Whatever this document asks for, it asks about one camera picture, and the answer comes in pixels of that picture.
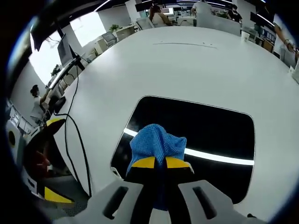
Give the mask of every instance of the yellow part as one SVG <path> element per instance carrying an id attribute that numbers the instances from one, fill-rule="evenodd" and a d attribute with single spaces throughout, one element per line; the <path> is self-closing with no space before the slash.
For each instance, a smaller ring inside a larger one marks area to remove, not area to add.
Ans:
<path id="1" fill-rule="evenodd" d="M 134 162 L 132 167 L 154 168 L 154 165 L 155 165 L 155 157 L 152 156 Z"/>
<path id="2" fill-rule="evenodd" d="M 50 124 L 55 123 L 56 121 L 62 120 L 62 118 L 53 118 L 51 120 L 47 120 L 46 124 L 47 126 L 50 126 Z"/>
<path id="3" fill-rule="evenodd" d="M 167 162 L 167 168 L 183 168 L 183 167 L 189 167 L 187 163 L 184 161 L 173 158 L 173 157 L 166 157 L 166 162 Z"/>
<path id="4" fill-rule="evenodd" d="M 56 194 L 54 191 L 45 187 L 45 199 L 52 202 L 73 203 L 71 200 Z"/>

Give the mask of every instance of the window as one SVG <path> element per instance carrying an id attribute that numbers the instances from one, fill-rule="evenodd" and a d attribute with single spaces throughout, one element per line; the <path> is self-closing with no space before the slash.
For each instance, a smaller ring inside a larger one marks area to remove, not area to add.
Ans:
<path id="1" fill-rule="evenodd" d="M 106 33 L 98 13 L 83 15 L 71 21 L 70 24 L 82 47 Z"/>
<path id="2" fill-rule="evenodd" d="M 57 50 L 60 40 L 61 37 L 56 31 L 42 43 L 39 51 L 35 50 L 29 57 L 35 72 L 45 85 L 51 80 L 54 67 L 61 64 Z"/>

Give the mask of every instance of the blue towel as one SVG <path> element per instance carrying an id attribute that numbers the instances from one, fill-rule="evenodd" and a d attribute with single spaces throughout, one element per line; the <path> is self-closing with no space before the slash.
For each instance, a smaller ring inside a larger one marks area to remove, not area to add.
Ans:
<path id="1" fill-rule="evenodd" d="M 184 159 L 184 151 L 187 139 L 168 134 L 163 127 L 151 124 L 141 129 L 130 141 L 132 149 L 132 160 L 128 166 L 127 173 L 133 163 L 140 159 L 154 156 L 159 164 L 163 166 L 163 159 L 171 156 L 177 159 Z"/>

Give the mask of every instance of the person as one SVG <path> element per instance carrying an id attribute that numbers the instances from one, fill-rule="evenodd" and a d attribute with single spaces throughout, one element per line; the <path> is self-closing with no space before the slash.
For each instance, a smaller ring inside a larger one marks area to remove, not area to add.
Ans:
<path id="1" fill-rule="evenodd" d="M 291 33 L 289 32 L 286 25 L 282 22 L 280 17 L 275 14 L 274 16 L 274 29 L 276 32 L 276 40 L 274 43 L 274 49 L 273 54 L 280 58 L 281 57 L 281 49 L 284 48 L 285 50 L 288 50 L 289 52 L 294 54 L 295 59 L 298 58 L 298 53 L 296 53 L 296 47 L 295 47 L 295 40 Z"/>
<path id="2" fill-rule="evenodd" d="M 172 22 L 168 17 L 161 13 L 159 6 L 152 6 L 149 10 L 149 19 L 152 21 L 155 27 L 172 26 Z"/>
<path id="3" fill-rule="evenodd" d="M 241 15 L 237 12 L 238 6 L 232 5 L 232 10 L 229 10 L 228 12 L 228 17 L 229 19 L 236 21 L 240 24 L 242 24 L 242 17 Z"/>
<path id="4" fill-rule="evenodd" d="M 45 100 L 50 91 L 50 88 L 47 89 L 45 95 L 43 97 L 39 96 L 39 89 L 37 85 L 34 85 L 30 90 L 31 95 L 34 97 L 34 116 L 41 120 L 46 113 L 47 106 L 45 105 Z"/>
<path id="5" fill-rule="evenodd" d="M 195 2 L 192 9 L 192 14 L 197 13 L 205 13 L 205 14 L 211 14 L 212 13 L 212 7 L 209 5 L 206 0 L 201 0 L 199 2 Z"/>

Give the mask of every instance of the white cup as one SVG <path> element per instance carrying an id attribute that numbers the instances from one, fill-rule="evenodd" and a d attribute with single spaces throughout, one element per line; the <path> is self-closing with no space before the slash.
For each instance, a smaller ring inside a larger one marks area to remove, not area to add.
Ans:
<path id="1" fill-rule="evenodd" d="M 244 32 L 244 31 L 241 32 L 241 40 L 243 42 L 246 42 L 249 39 L 249 36 L 250 36 L 250 34 Z"/>

